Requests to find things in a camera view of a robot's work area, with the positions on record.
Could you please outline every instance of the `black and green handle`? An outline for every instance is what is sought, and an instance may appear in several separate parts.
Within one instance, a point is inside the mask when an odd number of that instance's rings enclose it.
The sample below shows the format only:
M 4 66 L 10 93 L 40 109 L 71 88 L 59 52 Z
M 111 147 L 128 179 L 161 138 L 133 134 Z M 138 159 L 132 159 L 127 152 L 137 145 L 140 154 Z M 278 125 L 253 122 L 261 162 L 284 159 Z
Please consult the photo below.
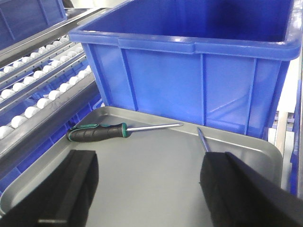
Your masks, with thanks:
M 114 137 L 126 138 L 127 136 L 126 123 L 109 126 L 101 124 L 79 125 L 70 128 L 66 133 L 66 138 L 74 142 L 95 142 Z

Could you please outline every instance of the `screwdriver shaft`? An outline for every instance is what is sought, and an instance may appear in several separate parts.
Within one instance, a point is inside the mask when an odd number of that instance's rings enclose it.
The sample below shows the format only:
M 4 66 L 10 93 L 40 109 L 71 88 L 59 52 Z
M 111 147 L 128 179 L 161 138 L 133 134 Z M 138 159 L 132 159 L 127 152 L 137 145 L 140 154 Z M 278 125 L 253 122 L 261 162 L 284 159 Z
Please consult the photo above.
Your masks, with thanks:
M 199 137 L 200 137 L 200 139 L 201 139 L 201 142 L 202 142 L 202 146 L 203 146 L 204 151 L 205 151 L 205 152 L 210 152 L 210 149 L 209 149 L 209 147 L 208 147 L 208 144 L 207 144 L 207 142 L 206 142 L 206 140 L 205 140 L 205 138 L 204 138 L 204 135 L 203 135 L 201 129 L 200 129 L 200 128 L 197 128 L 197 129 L 198 129 L 198 134 L 199 134 Z
M 182 126 L 182 125 L 183 125 L 183 123 L 161 124 L 161 125 L 144 126 L 144 127 L 137 127 L 137 128 L 128 128 L 127 131 L 142 131 L 142 130 L 152 130 L 152 129 L 163 129 L 163 128 L 178 127 L 178 126 Z

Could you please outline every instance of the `gray tray surface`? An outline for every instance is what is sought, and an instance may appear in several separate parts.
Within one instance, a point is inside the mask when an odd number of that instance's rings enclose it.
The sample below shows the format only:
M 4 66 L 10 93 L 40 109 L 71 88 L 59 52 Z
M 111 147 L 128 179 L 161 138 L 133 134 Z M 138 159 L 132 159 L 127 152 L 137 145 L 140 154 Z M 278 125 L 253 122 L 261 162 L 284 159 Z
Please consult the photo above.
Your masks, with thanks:
M 176 120 L 139 112 L 102 107 L 81 124 L 130 126 L 165 124 Z M 58 141 L 12 185 L 0 200 L 7 212 L 42 182 L 71 149 L 95 150 L 99 185 L 89 211 L 87 227 L 212 227 L 199 184 L 204 156 L 197 126 L 133 132 L 127 139 L 93 143 Z M 270 143 L 252 137 L 199 126 L 215 152 L 229 151 L 276 184 L 282 157 Z

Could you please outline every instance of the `metal rod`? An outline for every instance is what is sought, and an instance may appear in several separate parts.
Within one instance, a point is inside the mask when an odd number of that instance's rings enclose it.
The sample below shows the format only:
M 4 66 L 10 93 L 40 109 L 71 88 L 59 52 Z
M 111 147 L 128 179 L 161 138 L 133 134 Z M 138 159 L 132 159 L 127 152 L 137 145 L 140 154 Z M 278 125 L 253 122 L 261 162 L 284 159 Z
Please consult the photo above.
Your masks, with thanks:
M 161 124 L 161 125 L 153 125 L 153 126 L 144 126 L 144 127 L 137 127 L 137 128 L 129 128 L 127 131 L 142 131 L 142 130 L 152 130 L 152 129 L 164 129 L 164 128 L 171 128 L 171 127 L 178 127 L 184 125 L 183 123 L 176 123 L 176 124 Z
M 297 183 L 297 197 L 303 200 L 303 41 L 299 60 L 299 78 L 301 80 L 301 96 L 300 96 L 300 129 L 299 129 L 299 150 L 298 150 L 298 183 Z
M 284 156 L 285 149 L 287 118 L 288 112 L 279 111 L 278 123 L 276 127 L 275 147 L 279 149 L 282 156 Z
M 204 135 L 203 135 L 201 129 L 200 128 L 197 128 L 197 129 L 198 129 L 198 134 L 200 136 L 200 139 L 201 139 L 201 142 L 202 142 L 202 145 L 203 145 L 203 149 L 205 150 L 205 152 L 210 152 L 210 149 L 208 147 L 208 144 L 207 144 L 207 142 L 204 138 Z

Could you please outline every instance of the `blue plastic crate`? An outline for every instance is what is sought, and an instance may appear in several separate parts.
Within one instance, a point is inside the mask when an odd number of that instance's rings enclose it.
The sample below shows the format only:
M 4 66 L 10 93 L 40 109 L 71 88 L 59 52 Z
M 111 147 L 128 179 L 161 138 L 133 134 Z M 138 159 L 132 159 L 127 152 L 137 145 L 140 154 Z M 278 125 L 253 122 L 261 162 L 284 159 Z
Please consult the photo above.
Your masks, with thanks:
M 300 51 L 298 2 L 129 0 L 70 39 L 106 105 L 261 138 Z
M 62 0 L 0 0 L 0 50 L 65 19 Z

